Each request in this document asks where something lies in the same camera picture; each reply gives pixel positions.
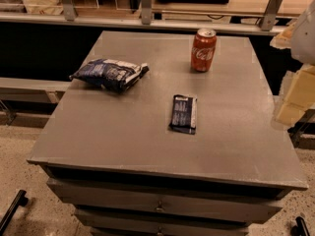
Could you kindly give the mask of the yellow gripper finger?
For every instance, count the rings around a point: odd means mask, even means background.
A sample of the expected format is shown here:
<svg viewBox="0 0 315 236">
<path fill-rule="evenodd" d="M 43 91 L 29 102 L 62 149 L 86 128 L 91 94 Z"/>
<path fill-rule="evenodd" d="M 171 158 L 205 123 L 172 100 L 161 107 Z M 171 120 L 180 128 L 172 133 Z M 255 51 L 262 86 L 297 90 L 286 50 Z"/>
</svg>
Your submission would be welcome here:
<svg viewBox="0 0 315 236">
<path fill-rule="evenodd" d="M 295 73 L 285 73 L 274 110 L 274 120 L 293 127 L 314 104 L 315 66 L 303 65 Z"/>
<path fill-rule="evenodd" d="M 289 25 L 284 31 L 280 32 L 270 42 L 270 45 L 276 49 L 291 49 L 291 39 L 295 28 L 295 23 Z"/>
</svg>

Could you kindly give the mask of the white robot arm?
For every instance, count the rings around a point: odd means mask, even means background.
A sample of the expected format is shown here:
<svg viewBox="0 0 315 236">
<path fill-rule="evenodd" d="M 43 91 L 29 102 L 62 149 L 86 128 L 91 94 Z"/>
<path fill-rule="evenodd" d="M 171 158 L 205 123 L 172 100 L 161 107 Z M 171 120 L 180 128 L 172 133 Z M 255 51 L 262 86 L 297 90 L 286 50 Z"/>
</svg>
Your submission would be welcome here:
<svg viewBox="0 0 315 236">
<path fill-rule="evenodd" d="M 270 45 L 288 48 L 291 57 L 302 63 L 297 72 L 285 73 L 274 110 L 276 122 L 293 127 L 315 103 L 315 0 Z"/>
</svg>

